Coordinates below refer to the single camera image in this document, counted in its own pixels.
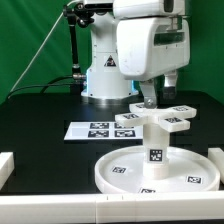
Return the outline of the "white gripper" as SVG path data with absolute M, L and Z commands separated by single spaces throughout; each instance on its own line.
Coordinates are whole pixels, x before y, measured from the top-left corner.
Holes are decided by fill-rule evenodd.
M 168 31 L 171 24 L 170 18 L 154 17 L 122 20 L 117 26 L 119 69 L 125 79 L 140 81 L 146 108 L 157 106 L 151 78 L 164 74 L 163 98 L 174 99 L 178 73 L 172 70 L 186 66 L 190 60 L 187 21 L 182 21 L 178 31 Z

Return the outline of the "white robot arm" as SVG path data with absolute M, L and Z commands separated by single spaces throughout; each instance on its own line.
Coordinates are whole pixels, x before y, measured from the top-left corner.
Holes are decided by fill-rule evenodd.
M 141 93 L 154 108 L 158 76 L 163 97 L 175 97 L 178 69 L 190 59 L 185 0 L 84 0 L 84 8 L 92 39 L 84 99 L 120 104 Z

